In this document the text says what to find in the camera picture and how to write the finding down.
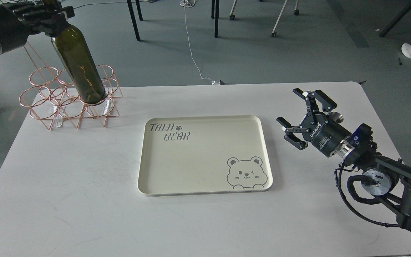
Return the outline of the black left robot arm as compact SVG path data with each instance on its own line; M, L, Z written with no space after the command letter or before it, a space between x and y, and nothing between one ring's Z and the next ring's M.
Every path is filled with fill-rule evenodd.
M57 0L0 4L0 55L24 46L31 35L59 36L74 16L72 6Z

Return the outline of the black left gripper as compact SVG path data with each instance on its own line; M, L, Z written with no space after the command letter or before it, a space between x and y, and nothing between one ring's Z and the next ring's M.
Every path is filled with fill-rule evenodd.
M36 31L23 18L24 13L45 11ZM0 54L24 46L31 35L44 32L47 36L58 37L68 26L68 19L75 16L73 8L62 8L58 0L41 0L40 3L0 4Z

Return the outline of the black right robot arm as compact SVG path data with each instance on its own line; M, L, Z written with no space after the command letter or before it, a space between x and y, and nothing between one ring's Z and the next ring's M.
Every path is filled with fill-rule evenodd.
M358 217L385 227L399 227L411 232L411 167L377 151L372 139L372 128L361 124L351 133L341 126L342 115L334 112L337 104L321 90L293 92L304 99L306 115L299 126L293 126L284 118L277 121L283 126L284 139L295 148L303 150L311 143L326 157L338 155L343 162L334 171L336 187L346 206ZM361 175L350 176L347 189L357 202L383 204L396 215L396 223L373 221L361 215L347 201L341 188L341 174L347 166L362 170Z

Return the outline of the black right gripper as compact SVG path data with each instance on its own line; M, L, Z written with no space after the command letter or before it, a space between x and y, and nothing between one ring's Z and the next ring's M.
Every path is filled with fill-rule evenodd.
M307 113L300 123L301 127L292 126L283 117L276 119L283 127L284 139L299 150L307 148L308 142L311 142L326 157L331 157L341 142L351 135L351 132L330 119L336 118L333 112L337 108L336 102L321 90L304 92L295 88L293 92L305 100ZM306 141L300 140L294 133L302 133Z

